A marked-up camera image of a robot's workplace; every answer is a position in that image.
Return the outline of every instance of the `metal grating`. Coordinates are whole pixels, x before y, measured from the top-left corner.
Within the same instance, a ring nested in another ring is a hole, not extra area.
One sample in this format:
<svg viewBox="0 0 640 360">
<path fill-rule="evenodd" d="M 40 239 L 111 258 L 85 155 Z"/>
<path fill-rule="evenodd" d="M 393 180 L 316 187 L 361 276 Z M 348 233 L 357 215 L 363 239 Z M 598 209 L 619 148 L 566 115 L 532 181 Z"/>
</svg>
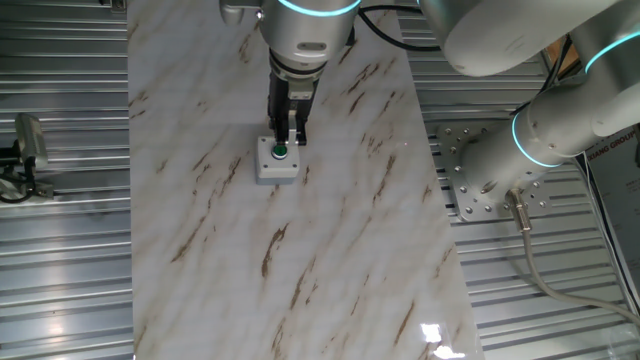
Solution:
<svg viewBox="0 0 640 360">
<path fill-rule="evenodd" d="M 406 42 L 436 45 L 420 16 L 400 15 Z M 410 53 L 409 60 L 430 134 L 451 122 L 508 121 L 511 111 L 537 93 L 547 69 L 536 56 L 496 76 L 469 78 L 441 53 Z M 439 166 L 438 139 L 430 141 Z M 622 317 L 556 301 L 532 285 L 512 220 L 464 223 L 456 217 L 448 170 L 438 168 L 486 359 L 636 359 L 637 330 Z M 552 188 L 554 214 L 533 219 L 533 242 L 545 280 L 571 294 L 625 303 L 578 168 L 565 164 L 544 182 Z"/>
<path fill-rule="evenodd" d="M 98 0 L 0 0 L 0 146 L 38 116 L 57 195 L 0 204 L 0 359 L 132 358 L 126 34 Z"/>
</svg>

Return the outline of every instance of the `mounting plate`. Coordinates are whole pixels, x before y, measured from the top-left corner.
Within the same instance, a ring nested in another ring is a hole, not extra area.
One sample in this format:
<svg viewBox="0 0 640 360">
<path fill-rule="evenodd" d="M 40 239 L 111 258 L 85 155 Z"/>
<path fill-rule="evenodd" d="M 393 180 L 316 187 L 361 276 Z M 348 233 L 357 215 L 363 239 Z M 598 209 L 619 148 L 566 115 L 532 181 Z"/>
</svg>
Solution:
<svg viewBox="0 0 640 360">
<path fill-rule="evenodd" d="M 495 129 L 495 123 L 451 124 L 440 126 L 437 136 L 445 171 L 453 190 L 456 213 L 463 221 L 490 221 L 512 218 L 509 204 L 489 202 L 478 191 L 473 190 L 465 177 L 462 154 L 466 144 L 482 133 Z M 522 193 L 527 202 L 529 215 L 543 216 L 552 212 L 548 186 L 535 175 L 531 186 Z"/>
</svg>

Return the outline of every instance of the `white marble board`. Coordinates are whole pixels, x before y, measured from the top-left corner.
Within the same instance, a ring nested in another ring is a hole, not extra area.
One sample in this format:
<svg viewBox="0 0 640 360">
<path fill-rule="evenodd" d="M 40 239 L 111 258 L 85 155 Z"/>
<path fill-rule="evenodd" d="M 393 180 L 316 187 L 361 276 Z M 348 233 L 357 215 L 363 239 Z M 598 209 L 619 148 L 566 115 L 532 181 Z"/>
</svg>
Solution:
<svg viewBox="0 0 640 360">
<path fill-rule="evenodd" d="M 255 25 L 129 3 L 136 359 L 483 359 L 406 54 L 357 20 L 299 178 L 257 186 Z"/>
</svg>

